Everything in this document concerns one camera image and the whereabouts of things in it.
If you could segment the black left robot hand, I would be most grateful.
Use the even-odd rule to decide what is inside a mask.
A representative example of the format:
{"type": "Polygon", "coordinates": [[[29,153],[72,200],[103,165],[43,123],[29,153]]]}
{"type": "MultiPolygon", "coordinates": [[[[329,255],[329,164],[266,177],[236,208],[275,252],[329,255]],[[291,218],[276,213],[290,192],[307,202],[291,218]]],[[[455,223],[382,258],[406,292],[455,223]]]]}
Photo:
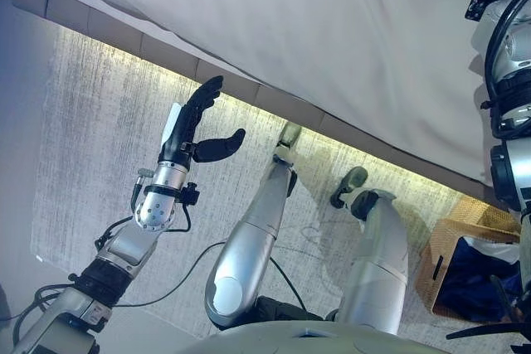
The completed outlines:
{"type": "Polygon", "coordinates": [[[196,128],[203,112],[215,104],[223,84],[221,75],[212,77],[194,91],[182,107],[173,130],[163,143],[158,162],[170,162],[190,169],[196,163],[217,162],[233,155],[242,145],[245,129],[238,129],[229,138],[210,138],[194,143],[196,128]]]}

